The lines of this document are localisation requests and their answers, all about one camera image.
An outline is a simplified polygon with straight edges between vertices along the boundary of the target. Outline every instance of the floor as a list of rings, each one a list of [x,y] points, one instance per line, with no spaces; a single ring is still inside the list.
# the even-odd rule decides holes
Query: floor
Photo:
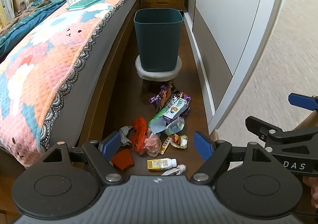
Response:
[[[137,41],[135,31],[133,30],[112,93],[104,129],[105,137],[123,126],[132,125],[133,121],[139,116],[142,116],[146,122],[149,122],[156,114],[154,106],[148,102],[148,99],[157,95],[160,90],[157,93],[142,94],[143,81],[138,76],[135,68],[135,59],[137,56]],[[190,177],[203,163],[202,158],[193,146],[193,134],[198,130],[208,135],[208,127],[198,72],[185,26],[182,28],[179,56],[182,60],[182,69],[173,80],[173,83],[178,90],[191,97],[189,104],[191,109],[185,119],[183,130],[178,134],[188,136],[188,147],[186,149],[176,149],[169,145],[165,153],[163,155],[159,154],[156,158],[177,159],[178,165],[186,165],[187,170],[185,174]],[[166,137],[165,134],[162,134],[160,137],[161,141],[164,142]],[[152,157],[147,154],[139,156],[134,151],[131,154],[135,166],[126,170],[125,174],[161,174],[161,172],[148,171],[147,159],[151,159]]]
[[[136,36],[133,31],[113,90],[104,136],[114,130],[119,130],[122,126],[131,125],[133,120],[139,116],[144,117],[149,122],[155,115],[153,105],[148,103],[148,99],[155,93],[141,93],[142,80],[137,75],[134,63],[137,55]],[[188,147],[184,150],[175,149],[170,145],[161,157],[176,158],[178,164],[187,166],[185,174],[190,177],[203,163],[200,155],[193,147],[193,134],[195,131],[200,130],[208,135],[208,129],[198,73],[185,27],[182,28],[179,56],[182,59],[182,70],[174,79],[174,85],[180,91],[191,96],[191,110],[185,119],[185,127],[180,132],[180,134],[185,134],[189,137],[189,142]],[[165,138],[166,136],[163,134],[161,140],[164,141]],[[125,171],[126,175],[161,174],[161,172],[150,172],[147,170],[146,161],[150,158],[147,154],[139,156],[132,152],[132,156],[135,166]],[[10,224],[18,217],[17,209],[11,198],[11,187],[14,180],[25,169],[14,157],[2,150],[0,150],[0,162],[0,224]],[[310,206],[310,190],[306,186],[304,186],[303,198],[298,210],[314,212],[314,209]],[[300,219],[304,223],[316,223],[313,218],[300,217]]]

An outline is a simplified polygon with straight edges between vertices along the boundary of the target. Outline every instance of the mattress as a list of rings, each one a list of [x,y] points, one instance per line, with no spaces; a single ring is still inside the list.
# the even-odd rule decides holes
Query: mattress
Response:
[[[92,46],[85,67],[79,73],[72,90],[64,97],[64,107],[54,121],[51,131],[50,146],[58,141],[65,141],[73,147],[82,131],[95,86],[112,44],[136,0],[127,0],[106,22],[96,43]]]

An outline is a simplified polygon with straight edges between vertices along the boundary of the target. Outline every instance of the baseboard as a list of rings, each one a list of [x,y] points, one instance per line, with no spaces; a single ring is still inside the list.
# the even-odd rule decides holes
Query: baseboard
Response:
[[[206,110],[206,120],[207,120],[207,123],[209,123],[210,120],[212,119],[212,116],[215,113],[214,102],[213,102],[213,97],[212,97],[212,93],[211,93],[211,89],[210,89],[210,85],[209,85],[209,80],[208,80],[208,77],[206,75],[206,69],[204,68],[204,64],[203,64],[203,60],[201,57],[201,53],[200,53],[198,44],[197,44],[196,39],[195,39],[193,32],[192,32],[192,24],[193,23],[192,23],[192,20],[190,18],[189,13],[184,13],[183,20],[184,20],[185,28],[187,29],[187,33],[188,33],[188,37],[190,40],[194,60],[195,60],[196,66],[197,66],[200,85],[201,85],[201,91],[202,91],[202,95],[203,95],[204,107]]]

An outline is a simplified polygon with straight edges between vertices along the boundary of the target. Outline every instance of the bedspread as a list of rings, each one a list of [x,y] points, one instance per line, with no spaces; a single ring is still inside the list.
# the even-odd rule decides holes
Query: bedspread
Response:
[[[126,0],[101,0],[36,26],[0,64],[0,141],[25,167],[49,149],[63,96],[84,68],[106,22]]]
[[[35,0],[32,6],[36,7],[43,1],[44,0]],[[6,58],[8,53],[27,35],[27,33],[60,8],[65,2],[66,0],[51,0],[50,4],[38,8],[18,23],[14,24],[4,36],[0,37],[0,62]]]

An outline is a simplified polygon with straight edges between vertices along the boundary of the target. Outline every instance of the dark green trash can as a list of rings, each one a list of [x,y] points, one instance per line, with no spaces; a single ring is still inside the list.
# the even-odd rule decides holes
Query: dark green trash can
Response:
[[[141,66],[145,71],[170,71],[177,64],[183,18],[171,8],[136,12],[134,23]]]

